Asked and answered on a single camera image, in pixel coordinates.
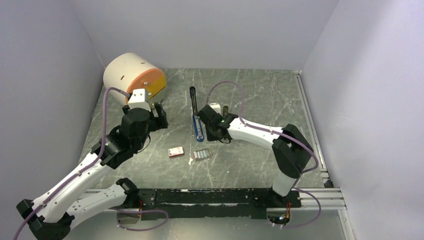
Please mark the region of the red staples box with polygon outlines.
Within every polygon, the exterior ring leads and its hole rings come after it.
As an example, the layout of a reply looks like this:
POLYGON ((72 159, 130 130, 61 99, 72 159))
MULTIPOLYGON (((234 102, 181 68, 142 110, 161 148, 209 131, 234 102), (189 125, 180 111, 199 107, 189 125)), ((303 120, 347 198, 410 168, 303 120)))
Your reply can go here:
POLYGON ((185 154, 184 148, 182 146, 173 147, 168 149, 168 157, 170 159, 181 157, 185 154))

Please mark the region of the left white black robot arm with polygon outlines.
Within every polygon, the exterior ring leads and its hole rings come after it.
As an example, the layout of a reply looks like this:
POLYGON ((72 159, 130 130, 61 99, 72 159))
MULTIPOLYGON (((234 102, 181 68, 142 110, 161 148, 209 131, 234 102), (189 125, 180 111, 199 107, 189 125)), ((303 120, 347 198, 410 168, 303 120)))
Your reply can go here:
POLYGON ((167 114, 156 102, 157 115, 139 107, 123 106, 121 124, 104 134, 85 159, 56 186, 40 197, 16 206, 23 225, 38 240, 62 240, 86 219, 114 207, 139 207, 139 189, 127 177, 108 189, 81 198, 93 182, 108 175, 145 146, 150 133, 168 127, 167 114))

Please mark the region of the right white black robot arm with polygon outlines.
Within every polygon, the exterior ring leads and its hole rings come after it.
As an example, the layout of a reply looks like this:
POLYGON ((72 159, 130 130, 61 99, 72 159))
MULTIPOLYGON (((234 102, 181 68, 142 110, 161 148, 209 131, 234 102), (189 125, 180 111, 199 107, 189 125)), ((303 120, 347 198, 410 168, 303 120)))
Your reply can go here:
POLYGON ((289 191, 306 171, 314 150, 304 135, 293 124, 285 127, 266 126, 228 113, 223 116, 210 105, 205 105, 197 117, 206 127, 208 141, 246 141, 272 151, 279 174, 274 180, 270 202, 282 207, 289 200, 289 191))

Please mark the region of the blue black stapler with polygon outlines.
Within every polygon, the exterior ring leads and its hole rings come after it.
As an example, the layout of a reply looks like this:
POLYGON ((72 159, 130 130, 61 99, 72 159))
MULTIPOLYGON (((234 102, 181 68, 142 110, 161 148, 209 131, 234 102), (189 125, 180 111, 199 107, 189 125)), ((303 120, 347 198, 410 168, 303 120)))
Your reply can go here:
POLYGON ((191 108, 192 108, 192 121, 193 121, 193 128, 195 133, 195 138, 198 142, 203 142, 205 139, 202 124, 197 116, 198 113, 198 107, 197 107, 197 99, 196 99, 196 88, 194 86, 191 86, 189 88, 189 94, 191 99, 191 108))

